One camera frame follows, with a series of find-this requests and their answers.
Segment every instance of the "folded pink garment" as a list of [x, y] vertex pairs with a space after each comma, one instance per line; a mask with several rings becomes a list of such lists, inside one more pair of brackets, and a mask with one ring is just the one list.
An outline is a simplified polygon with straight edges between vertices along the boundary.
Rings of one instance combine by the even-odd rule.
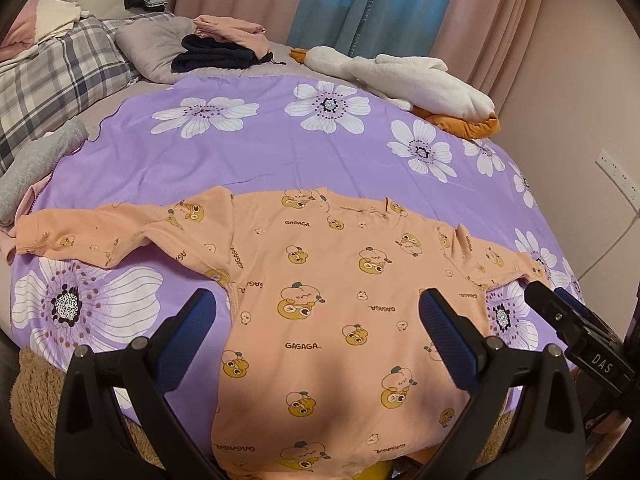
[[196, 34], [201, 38], [213, 38], [244, 46], [253, 50], [258, 59], [262, 59], [269, 51], [269, 40], [264, 35], [267, 31], [257, 23], [206, 14], [198, 16], [193, 23], [196, 25]]
[[30, 1], [20, 11], [14, 24], [9, 29], [9, 33], [0, 44], [0, 62], [13, 59], [33, 46], [36, 35], [37, 7], [37, 1]]
[[36, 197], [49, 183], [52, 175], [52, 173], [49, 173], [45, 178], [37, 181], [27, 190], [15, 212], [14, 225], [9, 227], [0, 226], [0, 253], [2, 253], [2, 256], [4, 256], [6, 262], [10, 265], [15, 257], [15, 224], [17, 223], [18, 218], [29, 212], [29, 209], [31, 209]]

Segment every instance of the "shirt sleeve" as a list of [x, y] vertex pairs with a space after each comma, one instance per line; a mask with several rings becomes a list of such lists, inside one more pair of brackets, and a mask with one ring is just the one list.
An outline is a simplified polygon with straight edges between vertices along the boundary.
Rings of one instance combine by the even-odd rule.
[[185, 267], [223, 286], [235, 281], [240, 271], [231, 264], [234, 199], [223, 187], [169, 206], [45, 209], [22, 216], [16, 231], [18, 254], [76, 259], [107, 269], [153, 242]]
[[438, 236], [458, 270], [481, 290], [505, 285], [518, 278], [539, 280], [550, 286], [545, 269], [529, 253], [515, 253], [498, 244], [475, 238], [462, 224], [457, 229], [439, 222]]

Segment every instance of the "power strip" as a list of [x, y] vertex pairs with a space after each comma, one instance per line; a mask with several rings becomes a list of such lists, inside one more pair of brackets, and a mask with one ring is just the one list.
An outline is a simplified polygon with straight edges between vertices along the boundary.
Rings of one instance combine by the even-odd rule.
[[631, 177], [626, 175], [625, 171], [613, 157], [609, 155], [606, 150], [602, 149], [596, 159], [596, 164], [609, 175], [609, 178], [618, 186], [618, 189], [626, 199], [629, 200], [634, 210], [640, 212], [640, 187], [636, 186], [636, 183]]

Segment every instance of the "purple blanket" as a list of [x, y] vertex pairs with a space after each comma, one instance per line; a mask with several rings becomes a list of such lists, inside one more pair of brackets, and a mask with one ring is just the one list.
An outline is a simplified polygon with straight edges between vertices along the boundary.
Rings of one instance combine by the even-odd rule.
[[[427, 218], [463, 223], [476, 237], [527, 251], [555, 286], [582, 299], [577, 280], [526, 179], [491, 141], [446, 134], [366, 92], [293, 76], [199, 78], [125, 101], [100, 137], [55, 169], [34, 210], [112, 202], [166, 205], [213, 186], [234, 193], [327, 186], [396, 202]], [[215, 291], [218, 316], [180, 388], [168, 401], [210, 452], [218, 363], [230, 319], [224, 292], [155, 247], [116, 269], [18, 256], [13, 266], [14, 338], [66, 369], [77, 344], [122, 348], [152, 334], [199, 286]], [[541, 349], [554, 331], [524, 302], [518, 282], [489, 292], [494, 333]], [[518, 392], [511, 394], [510, 406]], [[125, 392], [118, 399], [135, 418]]]

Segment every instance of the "curtain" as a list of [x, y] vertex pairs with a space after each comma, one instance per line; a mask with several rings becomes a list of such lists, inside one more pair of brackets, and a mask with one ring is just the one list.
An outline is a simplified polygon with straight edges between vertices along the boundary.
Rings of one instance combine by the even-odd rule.
[[431, 50], [449, 73], [499, 111], [529, 44], [542, 0], [450, 0]]
[[349, 56], [428, 56], [449, 0], [300, 0], [288, 44]]

